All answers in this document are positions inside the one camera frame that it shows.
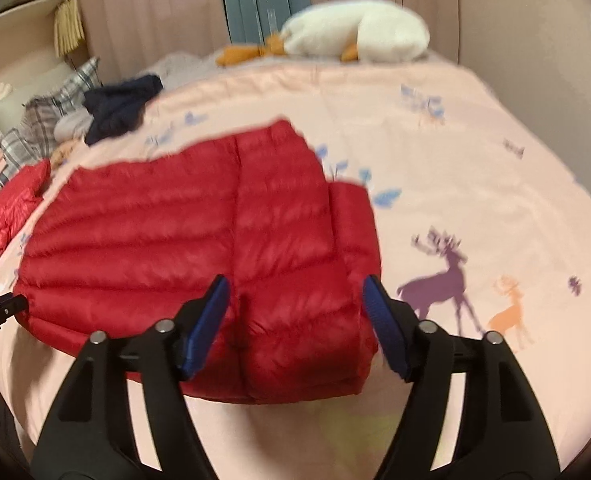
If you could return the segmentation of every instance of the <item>navy cloth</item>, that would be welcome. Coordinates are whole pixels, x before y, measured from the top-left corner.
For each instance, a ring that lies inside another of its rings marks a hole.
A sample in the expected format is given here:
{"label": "navy cloth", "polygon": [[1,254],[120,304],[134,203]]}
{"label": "navy cloth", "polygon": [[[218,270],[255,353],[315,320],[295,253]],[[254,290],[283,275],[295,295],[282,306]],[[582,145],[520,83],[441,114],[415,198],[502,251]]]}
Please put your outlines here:
{"label": "navy cloth", "polygon": [[93,124],[84,138],[86,144],[92,146],[136,129],[144,105],[163,88],[158,76],[145,75],[85,92],[84,107],[93,115]]}

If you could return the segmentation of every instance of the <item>red down jacket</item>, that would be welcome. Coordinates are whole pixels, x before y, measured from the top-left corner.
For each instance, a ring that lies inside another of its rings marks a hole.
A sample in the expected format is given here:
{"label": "red down jacket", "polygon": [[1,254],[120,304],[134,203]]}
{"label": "red down jacket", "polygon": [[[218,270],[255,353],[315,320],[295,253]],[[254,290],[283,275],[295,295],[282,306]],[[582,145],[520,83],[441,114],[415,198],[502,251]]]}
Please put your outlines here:
{"label": "red down jacket", "polygon": [[152,162],[73,173],[38,220],[20,321],[75,355],[174,317],[217,274],[231,302],[185,394],[271,403],[360,392],[377,350],[361,300],[380,273],[364,188],[327,183],[286,121]]}
{"label": "red down jacket", "polygon": [[42,203],[41,189],[51,177],[47,158],[25,166],[0,190],[0,254]]}

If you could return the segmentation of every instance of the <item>white stuffed toy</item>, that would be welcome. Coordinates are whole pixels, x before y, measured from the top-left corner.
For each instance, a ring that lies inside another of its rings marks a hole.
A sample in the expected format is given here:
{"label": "white stuffed toy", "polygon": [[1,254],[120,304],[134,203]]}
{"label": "white stuffed toy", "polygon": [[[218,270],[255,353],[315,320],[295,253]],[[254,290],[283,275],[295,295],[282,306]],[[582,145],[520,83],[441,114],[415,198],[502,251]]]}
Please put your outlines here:
{"label": "white stuffed toy", "polygon": [[226,48],[229,66],[258,56],[335,57],[343,61],[412,61],[429,47],[429,28],[415,12],[389,0],[340,0],[301,10],[265,46]]}

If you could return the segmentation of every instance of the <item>purple deer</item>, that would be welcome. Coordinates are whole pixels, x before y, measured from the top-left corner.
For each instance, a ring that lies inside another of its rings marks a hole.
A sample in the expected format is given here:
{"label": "purple deer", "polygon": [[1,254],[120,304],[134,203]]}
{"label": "purple deer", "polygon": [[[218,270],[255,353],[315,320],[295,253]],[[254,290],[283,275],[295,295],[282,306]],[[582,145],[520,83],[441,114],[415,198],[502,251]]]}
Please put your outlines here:
{"label": "purple deer", "polygon": [[417,280],[408,282],[406,285],[401,285],[398,288],[398,298],[410,304],[419,319],[427,318],[432,304],[444,303],[447,300],[453,299],[455,302],[458,334],[460,336],[462,335],[463,305],[469,311],[469,315],[476,329],[483,334],[482,325],[465,294],[466,282],[464,281],[464,271],[460,264],[465,264],[467,258],[458,250],[460,242],[456,241],[454,236],[448,236],[447,233],[440,235],[435,228],[431,228],[427,239],[431,245],[430,247],[422,245],[419,241],[419,235],[413,238],[413,245],[430,256],[438,254],[442,258],[445,258],[449,268],[445,272],[418,278]]}

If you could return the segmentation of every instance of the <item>pink bedsheet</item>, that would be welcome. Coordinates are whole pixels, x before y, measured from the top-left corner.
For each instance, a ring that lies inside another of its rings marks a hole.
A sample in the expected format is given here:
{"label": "pink bedsheet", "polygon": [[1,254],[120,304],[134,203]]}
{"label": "pink bedsheet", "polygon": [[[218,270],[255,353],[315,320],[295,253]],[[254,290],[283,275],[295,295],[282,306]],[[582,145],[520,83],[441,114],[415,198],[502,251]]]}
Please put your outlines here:
{"label": "pink bedsheet", "polygon": [[[202,80],[150,104],[137,132],[79,146],[45,203],[75,167],[155,158],[281,116],[329,176],[367,186],[391,294],[412,295],[453,333],[458,319],[467,336],[478,336],[478,323],[505,332],[568,464],[591,436],[591,197],[463,68],[285,64]],[[0,294],[11,290],[45,205],[0,260]],[[34,441],[71,361],[14,321],[0,332],[0,390]],[[453,390],[435,465],[453,450],[461,378]],[[373,478],[408,392],[378,355],[359,396],[187,404],[224,480],[363,480]],[[140,452],[155,464],[140,386],[130,393]]]}

